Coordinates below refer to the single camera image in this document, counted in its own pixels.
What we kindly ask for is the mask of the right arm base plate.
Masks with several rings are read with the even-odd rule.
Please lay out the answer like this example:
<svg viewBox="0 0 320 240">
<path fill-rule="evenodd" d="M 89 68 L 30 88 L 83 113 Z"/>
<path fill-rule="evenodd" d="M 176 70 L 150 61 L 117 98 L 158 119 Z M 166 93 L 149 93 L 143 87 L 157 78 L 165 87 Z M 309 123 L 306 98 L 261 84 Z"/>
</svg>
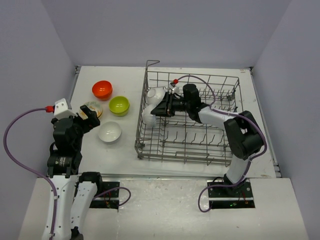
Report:
<svg viewBox="0 0 320 240">
<path fill-rule="evenodd" d="M 254 209 L 255 201 L 251 182 L 246 180 L 231 187 L 210 187 L 207 190 L 209 207 L 215 209 Z"/>
</svg>

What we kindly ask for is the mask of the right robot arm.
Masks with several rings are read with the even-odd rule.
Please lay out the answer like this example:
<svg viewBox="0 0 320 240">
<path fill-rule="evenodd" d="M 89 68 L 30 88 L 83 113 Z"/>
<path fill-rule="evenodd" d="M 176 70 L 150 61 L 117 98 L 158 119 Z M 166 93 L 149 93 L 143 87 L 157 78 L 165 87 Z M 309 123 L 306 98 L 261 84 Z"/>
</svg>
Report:
<svg viewBox="0 0 320 240">
<path fill-rule="evenodd" d="M 212 125 L 224 131 L 232 152 L 232 160 L 223 177 L 223 191 L 233 197 L 241 191 L 252 160 L 267 151 L 266 137 L 262 133 L 252 113 L 243 111 L 234 113 L 218 110 L 204 103 L 195 84 L 183 86 L 183 96 L 166 92 L 157 104 L 150 104 L 143 110 L 143 120 L 147 126 L 155 124 L 156 117 L 170 118 L 176 112 L 185 112 L 189 118 L 199 124 Z"/>
</svg>

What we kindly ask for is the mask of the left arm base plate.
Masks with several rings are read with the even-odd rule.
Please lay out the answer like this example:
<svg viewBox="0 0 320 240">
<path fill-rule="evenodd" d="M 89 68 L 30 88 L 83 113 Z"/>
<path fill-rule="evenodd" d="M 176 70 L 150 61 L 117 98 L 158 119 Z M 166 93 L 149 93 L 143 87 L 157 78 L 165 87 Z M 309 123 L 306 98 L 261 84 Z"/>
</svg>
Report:
<svg viewBox="0 0 320 240">
<path fill-rule="evenodd" d="M 110 189 L 120 187 L 119 181 L 104 181 L 102 183 L 102 189 L 96 194 L 99 195 L 101 193 L 104 193 Z M 104 195 L 101 195 L 98 198 L 95 198 L 91 204 L 90 209 L 119 209 L 119 189 L 110 191 L 108 193 L 105 193 Z"/>
</svg>

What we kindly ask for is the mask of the orange bowl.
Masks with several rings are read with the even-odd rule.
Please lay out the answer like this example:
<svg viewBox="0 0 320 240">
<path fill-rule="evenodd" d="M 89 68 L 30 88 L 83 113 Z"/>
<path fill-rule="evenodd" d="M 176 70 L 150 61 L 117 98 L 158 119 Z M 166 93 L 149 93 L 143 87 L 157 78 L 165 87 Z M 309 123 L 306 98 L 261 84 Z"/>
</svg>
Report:
<svg viewBox="0 0 320 240">
<path fill-rule="evenodd" d="M 95 96 L 100 100 L 100 101 L 107 101 L 113 93 L 112 88 L 100 88 L 99 90 L 96 91 Z"/>
<path fill-rule="evenodd" d="M 112 84 L 107 80 L 101 80 L 96 82 L 92 86 L 92 93 L 97 98 L 102 98 L 103 96 L 108 95 L 112 90 Z"/>
</svg>

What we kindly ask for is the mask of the white bowl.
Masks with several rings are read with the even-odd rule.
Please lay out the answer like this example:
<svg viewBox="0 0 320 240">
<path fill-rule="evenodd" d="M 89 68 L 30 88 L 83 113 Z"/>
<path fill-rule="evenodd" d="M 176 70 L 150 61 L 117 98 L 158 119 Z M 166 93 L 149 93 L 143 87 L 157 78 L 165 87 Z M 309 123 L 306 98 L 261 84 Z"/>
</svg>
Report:
<svg viewBox="0 0 320 240">
<path fill-rule="evenodd" d="M 117 122 L 108 121 L 99 127 L 97 135 L 102 142 L 114 144 L 120 139 L 122 128 Z"/>
<path fill-rule="evenodd" d="M 147 128 L 154 128 L 156 126 L 156 116 L 151 114 L 151 111 L 156 106 L 154 104 L 149 104 L 143 111 L 142 111 L 142 120 L 143 123 L 146 125 Z"/>
<path fill-rule="evenodd" d="M 158 105 L 164 98 L 166 91 L 161 87 L 151 88 L 146 95 L 148 105 Z"/>
</svg>

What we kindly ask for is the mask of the lime green bowl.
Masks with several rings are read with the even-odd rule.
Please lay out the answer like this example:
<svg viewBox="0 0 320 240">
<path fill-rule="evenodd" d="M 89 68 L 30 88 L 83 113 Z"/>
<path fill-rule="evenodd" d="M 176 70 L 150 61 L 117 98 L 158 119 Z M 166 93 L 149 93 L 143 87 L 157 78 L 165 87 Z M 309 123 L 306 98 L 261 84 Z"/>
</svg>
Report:
<svg viewBox="0 0 320 240">
<path fill-rule="evenodd" d="M 130 107 L 130 102 L 124 96 L 115 96 L 109 102 L 109 110 L 114 109 L 116 112 L 122 112 L 128 107 Z"/>
<path fill-rule="evenodd" d="M 124 117 L 129 113 L 129 107 L 127 107 L 126 109 L 124 109 L 123 111 L 119 112 L 119 111 L 115 111 L 115 109 L 110 109 L 110 112 L 116 116 L 116 117 Z"/>
</svg>

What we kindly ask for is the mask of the floral patterned bowl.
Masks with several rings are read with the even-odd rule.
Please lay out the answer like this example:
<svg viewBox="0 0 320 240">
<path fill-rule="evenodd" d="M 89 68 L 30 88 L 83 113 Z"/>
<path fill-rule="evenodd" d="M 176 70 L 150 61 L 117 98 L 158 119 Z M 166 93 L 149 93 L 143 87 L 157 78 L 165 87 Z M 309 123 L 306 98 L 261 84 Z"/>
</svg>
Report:
<svg viewBox="0 0 320 240">
<path fill-rule="evenodd" d="M 100 118 L 103 114 L 103 108 L 97 101 L 87 101 L 84 105 L 87 106 L 91 111 L 95 111 L 98 118 Z"/>
</svg>

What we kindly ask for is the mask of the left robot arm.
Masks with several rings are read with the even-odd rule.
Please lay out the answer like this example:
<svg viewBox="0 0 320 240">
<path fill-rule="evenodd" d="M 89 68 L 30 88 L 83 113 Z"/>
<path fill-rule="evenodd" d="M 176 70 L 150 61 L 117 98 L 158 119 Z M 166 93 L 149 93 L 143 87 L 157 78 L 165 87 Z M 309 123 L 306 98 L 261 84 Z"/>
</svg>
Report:
<svg viewBox="0 0 320 240">
<path fill-rule="evenodd" d="M 51 186 L 43 240 L 82 240 L 83 226 L 94 197 L 103 193 L 99 172 L 79 174 L 84 134 L 100 125 L 97 113 L 80 107 L 83 119 L 65 103 L 54 107 L 53 138 L 49 148 L 47 174 Z"/>
</svg>

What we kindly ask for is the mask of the white bowl front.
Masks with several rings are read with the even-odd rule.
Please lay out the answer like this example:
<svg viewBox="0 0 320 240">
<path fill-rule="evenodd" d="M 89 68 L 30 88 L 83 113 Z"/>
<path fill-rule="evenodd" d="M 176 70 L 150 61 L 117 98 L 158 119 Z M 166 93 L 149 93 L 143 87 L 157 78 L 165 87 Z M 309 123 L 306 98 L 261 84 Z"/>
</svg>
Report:
<svg viewBox="0 0 320 240">
<path fill-rule="evenodd" d="M 114 144 L 120 139 L 122 128 L 117 122 L 108 121 L 99 127 L 97 135 L 102 142 Z"/>
</svg>

